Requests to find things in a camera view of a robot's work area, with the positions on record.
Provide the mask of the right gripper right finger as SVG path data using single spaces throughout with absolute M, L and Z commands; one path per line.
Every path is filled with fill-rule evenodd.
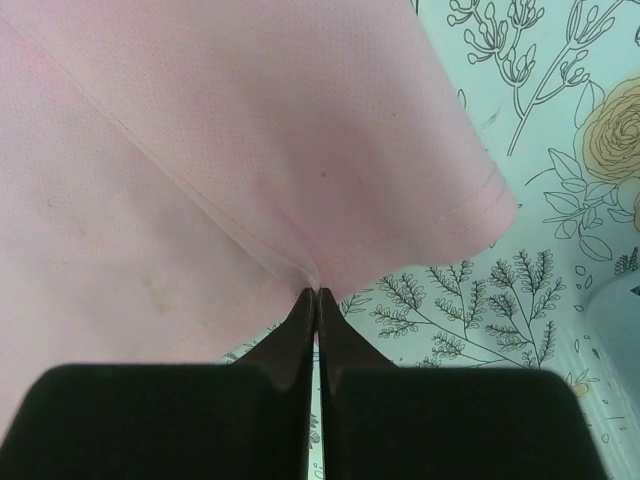
M 400 367 L 317 295 L 329 479 L 602 479 L 572 390 L 555 373 Z

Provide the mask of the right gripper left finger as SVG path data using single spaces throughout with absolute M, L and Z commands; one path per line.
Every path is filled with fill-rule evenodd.
M 315 294 L 234 363 L 66 364 L 26 393 L 5 479 L 303 479 Z

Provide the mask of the pink t-shirt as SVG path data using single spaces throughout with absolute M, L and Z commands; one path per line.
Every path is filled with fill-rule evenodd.
M 516 210 L 407 1 L 5 1 L 1 423 L 53 366 L 214 360 Z

